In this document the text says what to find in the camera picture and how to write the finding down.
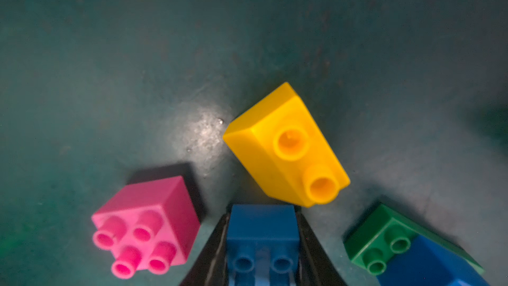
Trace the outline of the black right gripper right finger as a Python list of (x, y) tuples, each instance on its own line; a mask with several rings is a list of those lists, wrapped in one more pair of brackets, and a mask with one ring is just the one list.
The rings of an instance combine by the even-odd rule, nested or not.
[(301, 211), (296, 211), (300, 234), (297, 285), (347, 286)]

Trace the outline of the dark green long lego brick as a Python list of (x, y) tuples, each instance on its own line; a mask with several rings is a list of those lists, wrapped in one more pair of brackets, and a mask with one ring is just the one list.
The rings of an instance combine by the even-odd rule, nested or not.
[(426, 229), (393, 208), (378, 203), (344, 239), (346, 253), (370, 275), (382, 275), (388, 262), (406, 253), (412, 240), (423, 236), (466, 260), (479, 274), (485, 269), (463, 248)]

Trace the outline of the blue lego brick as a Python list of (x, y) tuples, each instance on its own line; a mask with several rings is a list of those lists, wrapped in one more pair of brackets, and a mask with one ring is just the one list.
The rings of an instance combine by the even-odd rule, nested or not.
[(423, 236), (393, 257), (377, 279), (382, 286), (489, 286), (466, 260)]
[(292, 205), (232, 206), (226, 235), (230, 285), (294, 285), (299, 255)]

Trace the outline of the yellow lego brick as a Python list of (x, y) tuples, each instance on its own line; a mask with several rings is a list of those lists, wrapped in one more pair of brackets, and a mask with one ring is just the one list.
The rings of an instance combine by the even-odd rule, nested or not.
[(263, 192), (312, 207), (351, 183), (308, 108), (287, 82), (232, 121), (223, 139)]

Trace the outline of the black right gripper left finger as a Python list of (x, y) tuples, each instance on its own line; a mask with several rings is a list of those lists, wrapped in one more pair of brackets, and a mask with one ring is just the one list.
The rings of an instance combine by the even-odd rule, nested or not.
[(226, 259), (227, 231), (230, 213), (222, 215), (193, 267), (180, 286), (229, 285)]

